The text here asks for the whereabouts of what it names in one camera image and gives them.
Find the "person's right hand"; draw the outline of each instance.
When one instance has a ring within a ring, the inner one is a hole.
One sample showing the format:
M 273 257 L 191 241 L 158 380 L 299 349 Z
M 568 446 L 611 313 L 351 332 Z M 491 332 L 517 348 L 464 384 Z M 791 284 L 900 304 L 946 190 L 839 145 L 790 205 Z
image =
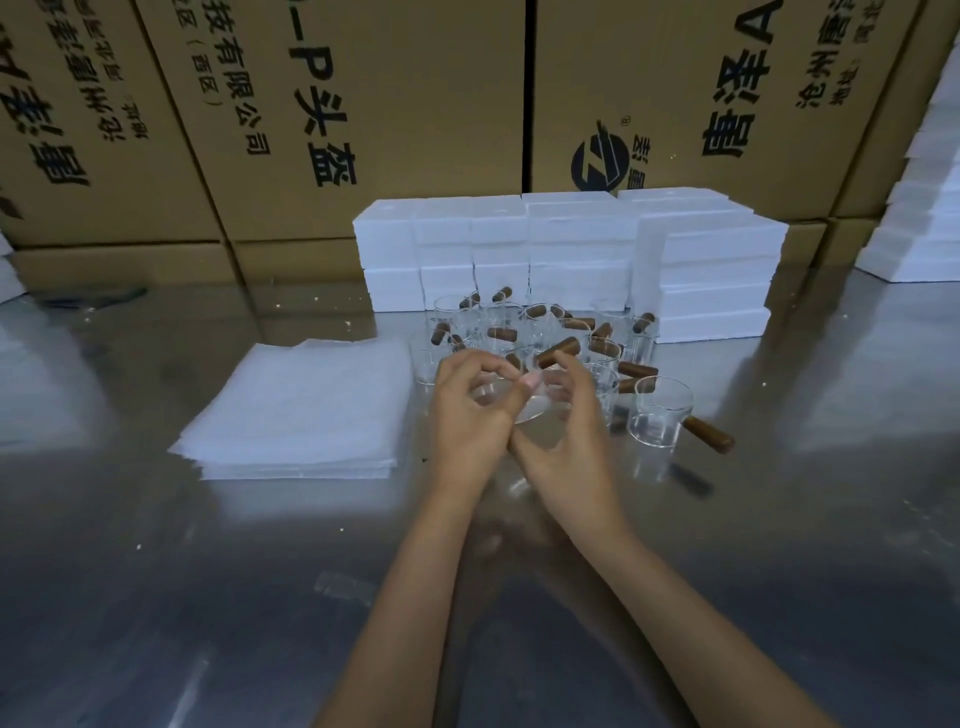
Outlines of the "person's right hand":
M 627 525 L 613 485 L 610 435 L 593 378 L 573 356 L 558 352 L 557 362 L 566 371 L 549 370 L 545 379 L 563 389 L 560 399 L 570 401 L 566 434 L 544 450 L 514 427 L 510 450 L 547 510 L 577 543 Z

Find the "metal table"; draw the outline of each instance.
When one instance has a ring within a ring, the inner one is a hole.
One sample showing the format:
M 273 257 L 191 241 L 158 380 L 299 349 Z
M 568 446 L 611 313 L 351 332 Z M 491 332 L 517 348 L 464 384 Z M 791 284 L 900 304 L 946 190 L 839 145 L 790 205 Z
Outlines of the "metal table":
M 0 306 L 6 728 L 306 726 L 331 690 L 417 507 L 421 427 L 377 482 L 201 482 L 166 449 L 254 342 L 418 317 L 355 286 L 253 298 Z M 960 716 L 958 311 L 957 284 L 810 278 L 762 340 L 657 347 L 732 454 L 616 440 L 643 540 L 847 726 Z M 437 723 L 688 724 L 511 467 L 465 547 Z

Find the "hand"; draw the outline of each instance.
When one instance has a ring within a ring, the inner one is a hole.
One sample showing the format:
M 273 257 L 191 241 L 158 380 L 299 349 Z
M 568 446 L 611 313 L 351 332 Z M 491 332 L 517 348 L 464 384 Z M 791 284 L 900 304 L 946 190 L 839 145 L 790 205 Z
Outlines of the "hand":
M 510 390 L 484 406 L 469 394 L 489 374 L 511 380 Z M 493 475 L 516 416 L 540 383 L 540 372 L 520 376 L 506 359 L 467 349 L 440 364 L 431 411 L 434 487 L 456 489 L 474 500 Z
M 558 352 L 565 372 L 548 370 L 548 384 L 560 385 L 557 400 L 571 404 L 566 434 L 544 450 L 513 430 L 510 448 L 543 504 L 574 543 L 611 530 L 626 529 L 613 486 L 610 436 L 593 389 L 593 378 L 573 356 Z

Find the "circular black logo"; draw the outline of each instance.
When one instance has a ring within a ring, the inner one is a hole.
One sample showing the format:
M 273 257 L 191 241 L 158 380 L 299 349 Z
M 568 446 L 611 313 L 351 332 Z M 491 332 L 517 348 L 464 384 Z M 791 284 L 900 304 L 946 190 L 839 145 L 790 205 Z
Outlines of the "circular black logo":
M 627 143 L 608 132 L 607 127 L 597 120 L 597 133 L 573 153 L 570 177 L 579 190 L 612 192 L 623 182 L 629 167 L 630 150 L 627 149 Z

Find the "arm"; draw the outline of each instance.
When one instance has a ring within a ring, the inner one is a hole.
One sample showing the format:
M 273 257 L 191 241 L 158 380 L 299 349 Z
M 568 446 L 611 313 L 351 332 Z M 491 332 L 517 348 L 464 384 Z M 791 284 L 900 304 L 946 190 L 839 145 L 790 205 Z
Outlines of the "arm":
M 834 726 L 766 655 L 632 534 L 588 372 L 559 353 L 566 435 L 545 451 L 518 430 L 511 449 L 547 509 L 610 585 L 703 728 Z
M 482 407 L 468 392 L 484 371 L 519 379 L 505 360 L 476 350 L 458 352 L 440 366 L 431 412 L 429 492 L 316 728 L 430 725 L 473 507 L 537 384 L 530 381 L 535 377 L 518 380 L 503 399 Z

